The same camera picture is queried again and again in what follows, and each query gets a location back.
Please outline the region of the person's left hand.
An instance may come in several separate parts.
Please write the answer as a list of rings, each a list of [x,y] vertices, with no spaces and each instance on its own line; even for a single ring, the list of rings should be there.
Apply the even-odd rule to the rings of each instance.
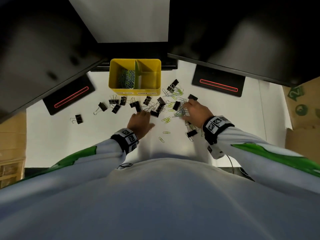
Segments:
[[[141,111],[134,113],[132,114],[126,128],[132,130],[138,140],[141,140],[147,134],[147,126],[151,124],[150,117],[150,112]]]

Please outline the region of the person's right hand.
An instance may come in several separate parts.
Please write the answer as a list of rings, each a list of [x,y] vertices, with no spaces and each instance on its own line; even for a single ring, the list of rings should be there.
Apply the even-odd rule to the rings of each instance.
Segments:
[[[183,104],[183,108],[188,112],[188,115],[186,116],[192,117],[191,124],[198,128],[202,128],[204,122],[210,117],[214,116],[208,107],[193,99],[189,99],[187,102],[185,102]]]

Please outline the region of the person's left forearm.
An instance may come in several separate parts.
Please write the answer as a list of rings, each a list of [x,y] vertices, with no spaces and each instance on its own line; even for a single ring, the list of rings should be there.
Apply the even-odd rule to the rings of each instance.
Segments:
[[[47,197],[107,177],[126,158],[128,145],[118,136],[78,151],[35,177],[0,190],[0,205]]]

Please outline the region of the person's right forearm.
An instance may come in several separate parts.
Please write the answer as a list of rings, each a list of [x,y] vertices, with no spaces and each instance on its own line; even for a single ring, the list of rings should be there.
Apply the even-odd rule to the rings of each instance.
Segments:
[[[318,163],[234,126],[214,130],[209,134],[219,149],[236,159],[255,182],[288,195],[320,197]]]

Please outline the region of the scatter of loose paper clips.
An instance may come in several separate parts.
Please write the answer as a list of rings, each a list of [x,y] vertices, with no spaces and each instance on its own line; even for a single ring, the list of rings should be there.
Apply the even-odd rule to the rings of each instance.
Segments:
[[[162,88],[162,100],[165,102],[162,105],[160,115],[162,115],[161,122],[165,125],[172,121],[178,120],[183,116],[189,116],[190,113],[183,104],[186,103],[187,97],[184,89],[180,85],[170,85],[168,88]],[[184,122],[184,134],[190,142],[194,142],[194,137],[200,133],[203,136],[202,129],[196,127],[191,122]]]

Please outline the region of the black marker wristband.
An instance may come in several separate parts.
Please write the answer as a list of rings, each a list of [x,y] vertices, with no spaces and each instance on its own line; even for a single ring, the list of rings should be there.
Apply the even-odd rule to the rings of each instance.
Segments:
[[[217,143],[218,135],[234,124],[224,116],[212,116],[202,125],[205,140],[209,145]]]
[[[110,138],[119,144],[122,151],[126,155],[136,149],[139,143],[139,140],[135,133],[128,128],[120,129],[119,131],[115,132]]]

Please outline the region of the scatter of black binder clips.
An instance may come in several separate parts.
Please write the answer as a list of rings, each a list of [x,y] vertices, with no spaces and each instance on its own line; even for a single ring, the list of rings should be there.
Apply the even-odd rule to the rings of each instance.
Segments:
[[[172,82],[172,84],[170,85],[178,85],[179,81],[177,79],[174,80],[174,82]],[[122,97],[121,100],[120,100],[120,104],[118,103],[114,103],[114,99],[110,100],[111,101],[111,108],[112,108],[112,113],[116,114],[118,112],[118,110],[121,108],[121,106],[124,106],[126,103],[126,97]],[[146,107],[148,106],[148,104],[150,103],[151,101],[151,97],[150,96],[147,96],[144,103],[146,105]],[[157,103],[155,103],[155,105],[150,105],[150,107],[146,108],[146,110],[148,109],[151,109],[150,110],[150,114],[151,116],[153,117],[156,117],[158,118],[160,113],[161,113],[161,110],[162,110],[162,105],[164,105],[165,102],[163,101],[163,99],[161,97],[159,97],[157,99]],[[139,104],[139,101],[135,101],[135,102],[132,102],[132,103],[129,103],[130,107],[131,108],[135,108],[136,109],[136,112],[141,112],[142,110],[142,107],[140,106]],[[96,115],[97,113],[99,113],[100,111],[105,111],[107,110],[107,107],[104,103],[99,103],[99,108],[94,112],[94,115]],[[82,119],[82,116],[80,114],[78,115],[75,115],[75,118],[70,118],[70,121],[72,123],[74,122],[77,122],[78,124],[81,124],[83,123],[83,119]]]

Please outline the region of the yellow divided container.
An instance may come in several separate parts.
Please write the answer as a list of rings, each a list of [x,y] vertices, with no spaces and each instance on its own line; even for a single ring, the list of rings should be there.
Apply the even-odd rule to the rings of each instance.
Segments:
[[[135,71],[133,89],[122,89],[118,76],[122,69]],[[109,88],[117,95],[158,96],[161,93],[161,61],[159,59],[112,59]]]

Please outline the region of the black monitor base red line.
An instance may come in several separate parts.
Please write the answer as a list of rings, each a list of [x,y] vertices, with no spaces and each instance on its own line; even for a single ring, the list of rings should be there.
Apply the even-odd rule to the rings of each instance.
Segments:
[[[196,65],[191,84],[197,87],[241,97],[245,76]]]
[[[43,102],[53,116],[94,91],[95,87],[86,73],[43,98]]]

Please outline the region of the pile of paper clips in container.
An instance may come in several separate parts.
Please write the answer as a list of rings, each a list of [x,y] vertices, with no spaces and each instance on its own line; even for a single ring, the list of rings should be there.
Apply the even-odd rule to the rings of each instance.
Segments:
[[[135,71],[122,69],[118,76],[118,85],[121,89],[133,89],[135,84]]]

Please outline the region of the person's torso white shirt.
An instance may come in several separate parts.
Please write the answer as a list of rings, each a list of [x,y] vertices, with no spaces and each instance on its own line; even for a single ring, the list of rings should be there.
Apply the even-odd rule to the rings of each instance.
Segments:
[[[0,240],[320,240],[320,197],[163,158],[0,204]]]

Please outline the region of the black desk panel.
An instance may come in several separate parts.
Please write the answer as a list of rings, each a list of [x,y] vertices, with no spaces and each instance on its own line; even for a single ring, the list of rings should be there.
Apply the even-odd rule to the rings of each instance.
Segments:
[[[90,72],[109,72],[112,59],[159,59],[162,71],[178,69],[178,61],[168,57],[167,42],[98,43],[105,60]]]

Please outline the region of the black monitor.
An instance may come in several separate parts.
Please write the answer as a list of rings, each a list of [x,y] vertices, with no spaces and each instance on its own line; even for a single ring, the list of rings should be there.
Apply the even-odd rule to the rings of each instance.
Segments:
[[[320,77],[320,0],[170,0],[168,56],[303,84]]]
[[[69,0],[0,0],[0,124],[103,60]]]

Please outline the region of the cardboard box green print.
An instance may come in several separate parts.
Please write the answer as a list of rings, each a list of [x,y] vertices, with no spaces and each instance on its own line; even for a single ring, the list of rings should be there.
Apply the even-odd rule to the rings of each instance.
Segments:
[[[320,164],[320,77],[283,92],[292,126],[286,129],[286,149]]]

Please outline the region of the plain cardboard box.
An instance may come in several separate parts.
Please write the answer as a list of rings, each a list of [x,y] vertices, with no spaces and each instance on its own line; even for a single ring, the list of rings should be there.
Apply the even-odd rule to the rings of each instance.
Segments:
[[[21,112],[0,124],[0,189],[24,178],[27,114]]]

